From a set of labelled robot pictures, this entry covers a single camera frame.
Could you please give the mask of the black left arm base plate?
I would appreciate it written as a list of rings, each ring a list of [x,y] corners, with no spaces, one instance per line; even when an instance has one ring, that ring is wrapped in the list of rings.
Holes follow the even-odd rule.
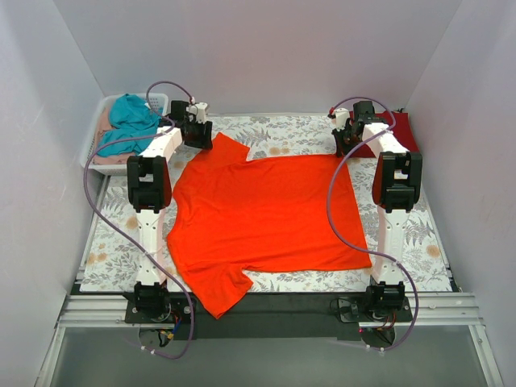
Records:
[[[190,324],[192,311],[197,309],[198,300],[192,299],[192,306],[185,298],[170,298],[162,306],[143,306],[134,302],[127,303],[125,323],[153,324],[175,323]]]

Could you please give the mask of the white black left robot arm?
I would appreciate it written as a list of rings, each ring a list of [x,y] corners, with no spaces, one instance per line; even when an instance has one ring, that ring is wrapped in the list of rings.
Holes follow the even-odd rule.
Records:
[[[163,224],[172,201],[169,177],[171,156],[184,144],[211,150],[212,122],[207,118],[206,102],[171,102],[158,136],[138,156],[127,159],[128,199],[136,213],[138,244],[146,251],[139,259],[133,297],[135,311],[161,323],[172,313],[164,264]]]

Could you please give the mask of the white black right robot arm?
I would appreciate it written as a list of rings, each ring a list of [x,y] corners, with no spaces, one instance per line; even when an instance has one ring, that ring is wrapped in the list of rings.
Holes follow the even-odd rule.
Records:
[[[335,128],[336,155],[350,157],[368,147],[377,158],[372,183],[372,200],[379,216],[378,248],[366,290],[341,301],[343,317],[356,321],[361,315],[374,320],[394,318],[410,308],[406,300],[407,271],[402,267],[403,243],[410,212],[421,193],[422,155],[403,146],[391,124],[376,114],[375,102],[359,100],[348,111],[340,104],[330,108],[328,117]]]

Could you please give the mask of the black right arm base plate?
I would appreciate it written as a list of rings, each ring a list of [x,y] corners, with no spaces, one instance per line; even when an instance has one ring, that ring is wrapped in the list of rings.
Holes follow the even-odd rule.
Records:
[[[329,302],[330,312],[342,323],[409,323],[413,320],[407,297],[399,306],[371,306],[365,293],[346,293]]]

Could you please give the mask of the orange t-shirt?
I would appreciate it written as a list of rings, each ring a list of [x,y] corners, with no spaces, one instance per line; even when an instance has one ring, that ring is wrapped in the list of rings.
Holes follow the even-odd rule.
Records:
[[[350,173],[332,155],[248,159],[220,134],[173,189],[167,237],[184,282],[215,318],[252,287],[248,273],[369,268]]]

